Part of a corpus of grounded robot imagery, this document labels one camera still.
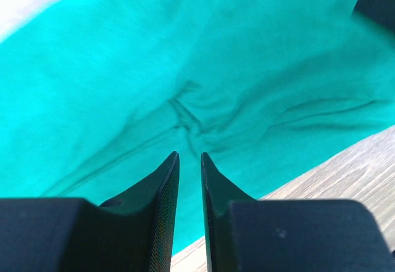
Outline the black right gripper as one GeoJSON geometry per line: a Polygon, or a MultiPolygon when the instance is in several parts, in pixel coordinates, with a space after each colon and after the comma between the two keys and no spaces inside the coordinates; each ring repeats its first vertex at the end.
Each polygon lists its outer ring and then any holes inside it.
{"type": "Polygon", "coordinates": [[[394,0],[358,0],[353,13],[394,35],[394,0]]]}

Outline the green t-shirt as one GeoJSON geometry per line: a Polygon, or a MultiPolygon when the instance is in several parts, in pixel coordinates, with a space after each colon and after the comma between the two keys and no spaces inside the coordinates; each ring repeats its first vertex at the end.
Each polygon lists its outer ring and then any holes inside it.
{"type": "Polygon", "coordinates": [[[60,0],[1,43],[1,196],[101,203],[176,151],[181,251],[203,152],[260,198],[394,125],[394,36],[357,1],[60,0]]]}

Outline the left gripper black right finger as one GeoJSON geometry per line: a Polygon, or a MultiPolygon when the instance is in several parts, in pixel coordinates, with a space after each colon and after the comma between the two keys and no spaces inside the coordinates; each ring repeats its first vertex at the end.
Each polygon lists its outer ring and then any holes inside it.
{"type": "Polygon", "coordinates": [[[201,156],[209,271],[393,271],[372,213],[349,199],[257,200],[201,156]]]}

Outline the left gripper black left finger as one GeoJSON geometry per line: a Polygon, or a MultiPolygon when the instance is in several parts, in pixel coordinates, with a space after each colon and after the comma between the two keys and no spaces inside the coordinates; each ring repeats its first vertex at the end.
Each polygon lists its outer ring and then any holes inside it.
{"type": "Polygon", "coordinates": [[[2,271],[168,271],[180,159],[94,205],[82,198],[2,199],[2,271]]]}

